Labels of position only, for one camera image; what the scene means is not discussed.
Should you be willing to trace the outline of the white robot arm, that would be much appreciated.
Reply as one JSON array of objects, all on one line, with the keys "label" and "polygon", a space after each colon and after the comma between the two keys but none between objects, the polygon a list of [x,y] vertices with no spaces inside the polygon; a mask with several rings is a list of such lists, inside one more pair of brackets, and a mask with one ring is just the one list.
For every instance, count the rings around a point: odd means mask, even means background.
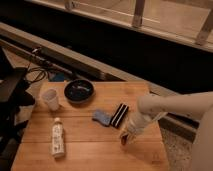
[{"label": "white robot arm", "polygon": [[213,171],[213,92],[167,97],[149,93],[141,96],[137,101],[137,111],[127,118],[121,131],[121,144],[133,141],[149,124],[166,113],[200,121],[188,171]]}]

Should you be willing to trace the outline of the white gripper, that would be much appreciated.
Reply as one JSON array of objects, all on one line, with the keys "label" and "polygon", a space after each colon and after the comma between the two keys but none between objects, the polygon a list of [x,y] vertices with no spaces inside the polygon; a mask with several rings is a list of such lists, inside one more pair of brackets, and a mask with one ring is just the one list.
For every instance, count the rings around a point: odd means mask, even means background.
[{"label": "white gripper", "polygon": [[140,135],[145,127],[152,122],[152,118],[149,115],[135,112],[132,113],[127,119],[126,130],[122,130],[120,133],[121,140],[127,140],[129,136]]}]

